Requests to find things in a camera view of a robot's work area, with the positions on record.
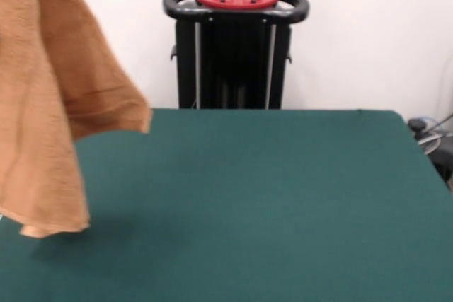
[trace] black stand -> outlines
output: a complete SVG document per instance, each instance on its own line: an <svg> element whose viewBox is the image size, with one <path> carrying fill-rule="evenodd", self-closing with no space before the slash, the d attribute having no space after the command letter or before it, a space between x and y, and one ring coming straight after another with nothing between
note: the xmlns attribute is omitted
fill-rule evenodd
<svg viewBox="0 0 453 302"><path fill-rule="evenodd" d="M290 24L303 21L307 0L259 11L226 11L195 1L164 0L176 22L180 108L280 109Z"/></svg>

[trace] green table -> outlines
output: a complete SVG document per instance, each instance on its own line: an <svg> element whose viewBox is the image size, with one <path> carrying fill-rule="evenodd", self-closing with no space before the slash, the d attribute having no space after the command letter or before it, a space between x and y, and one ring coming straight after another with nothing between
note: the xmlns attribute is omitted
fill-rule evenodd
<svg viewBox="0 0 453 302"><path fill-rule="evenodd" d="M1 302L453 301L453 202L391 112L157 110L78 144L92 227L0 222Z"/></svg>

